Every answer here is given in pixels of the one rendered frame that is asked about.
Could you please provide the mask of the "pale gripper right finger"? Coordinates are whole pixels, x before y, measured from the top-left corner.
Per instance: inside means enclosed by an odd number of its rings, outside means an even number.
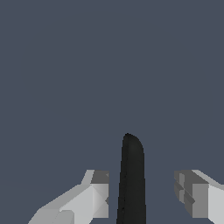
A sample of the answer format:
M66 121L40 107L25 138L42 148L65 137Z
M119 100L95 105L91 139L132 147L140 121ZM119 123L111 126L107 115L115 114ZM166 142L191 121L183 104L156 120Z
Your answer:
M174 172L174 192L193 218L224 224L224 185L200 170Z

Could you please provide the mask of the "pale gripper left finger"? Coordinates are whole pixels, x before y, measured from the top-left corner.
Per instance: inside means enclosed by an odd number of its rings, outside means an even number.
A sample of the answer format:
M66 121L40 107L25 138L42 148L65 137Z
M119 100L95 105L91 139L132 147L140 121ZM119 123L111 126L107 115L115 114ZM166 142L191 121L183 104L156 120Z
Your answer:
M90 224L109 217L109 171L86 170L79 185L42 206L28 224Z

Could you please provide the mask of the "black elongated object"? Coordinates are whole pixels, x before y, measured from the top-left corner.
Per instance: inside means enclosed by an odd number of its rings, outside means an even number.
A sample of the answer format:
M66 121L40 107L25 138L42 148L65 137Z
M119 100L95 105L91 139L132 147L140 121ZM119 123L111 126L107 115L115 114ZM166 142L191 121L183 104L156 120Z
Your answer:
M146 224L144 148L129 133L122 140L116 224Z

